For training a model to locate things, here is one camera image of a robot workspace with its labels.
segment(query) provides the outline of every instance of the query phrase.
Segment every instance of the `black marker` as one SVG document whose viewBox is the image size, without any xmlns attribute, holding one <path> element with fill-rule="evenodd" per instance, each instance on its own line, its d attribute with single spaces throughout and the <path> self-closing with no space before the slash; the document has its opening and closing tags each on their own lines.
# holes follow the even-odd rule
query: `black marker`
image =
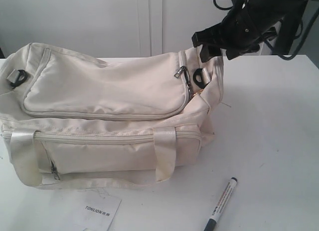
<svg viewBox="0 0 319 231">
<path fill-rule="evenodd" d="M 218 220 L 219 217 L 221 216 L 221 213 L 223 212 L 231 194 L 233 193 L 235 186 L 237 185 L 237 179 L 236 178 L 231 178 L 225 191 L 223 192 L 222 196 L 220 197 L 214 211 L 213 214 L 211 215 L 211 217 L 209 218 L 209 221 L 206 225 L 206 228 L 204 229 L 204 231 L 213 231 Z"/>
</svg>

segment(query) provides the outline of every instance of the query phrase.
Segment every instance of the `white card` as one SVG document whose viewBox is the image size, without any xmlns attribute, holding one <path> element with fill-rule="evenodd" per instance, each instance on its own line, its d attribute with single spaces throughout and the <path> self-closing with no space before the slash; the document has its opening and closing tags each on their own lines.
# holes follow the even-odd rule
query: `white card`
<svg viewBox="0 0 319 231">
<path fill-rule="evenodd" d="M 71 214 L 65 219 L 60 231 L 107 231 L 117 212 L 121 199 L 101 197 L 96 192 L 85 192 Z"/>
</svg>

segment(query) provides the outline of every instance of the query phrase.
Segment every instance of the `cream bag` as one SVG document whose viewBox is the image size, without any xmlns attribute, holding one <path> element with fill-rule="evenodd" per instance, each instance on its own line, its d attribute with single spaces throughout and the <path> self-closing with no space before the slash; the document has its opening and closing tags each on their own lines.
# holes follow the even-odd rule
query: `cream bag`
<svg viewBox="0 0 319 231">
<path fill-rule="evenodd" d="M 201 63 L 199 52 L 109 63 L 32 43 L 10 55 L 0 70 L 0 121 L 21 182 L 127 188 L 193 164 L 213 139 L 209 114 L 223 93 L 222 57 Z M 198 68 L 211 76 L 203 90 L 193 82 Z"/>
</svg>

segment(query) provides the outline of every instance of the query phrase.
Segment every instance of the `white table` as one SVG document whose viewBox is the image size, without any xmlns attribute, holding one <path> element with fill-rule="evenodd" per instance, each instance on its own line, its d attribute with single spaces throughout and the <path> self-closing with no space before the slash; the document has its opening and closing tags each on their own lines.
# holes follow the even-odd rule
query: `white table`
<svg viewBox="0 0 319 231">
<path fill-rule="evenodd" d="M 224 89 L 195 165 L 143 190 L 95 190 L 122 198 L 111 231 L 202 231 L 232 176 L 217 231 L 319 230 L 319 70 L 306 56 L 243 56 L 225 60 Z M 50 230 L 78 191 L 24 186 L 0 150 L 0 230 Z"/>
</svg>

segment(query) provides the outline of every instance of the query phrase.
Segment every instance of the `bag strap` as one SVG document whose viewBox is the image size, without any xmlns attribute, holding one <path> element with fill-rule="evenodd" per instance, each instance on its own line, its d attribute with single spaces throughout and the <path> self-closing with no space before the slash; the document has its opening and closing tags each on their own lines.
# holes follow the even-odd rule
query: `bag strap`
<svg viewBox="0 0 319 231">
<path fill-rule="evenodd" d="M 11 162 L 18 178 L 27 186 L 39 189 L 80 189 L 80 188 L 134 188 L 146 185 L 135 184 L 118 178 L 76 178 L 59 181 L 52 184 L 42 183 L 42 174 L 37 163 L 36 148 L 39 148 L 34 139 L 35 129 L 16 129 L 11 136 Z M 176 163 L 176 131 L 175 127 L 156 127 L 153 129 L 154 148 L 157 158 L 156 182 L 169 179 Z"/>
</svg>

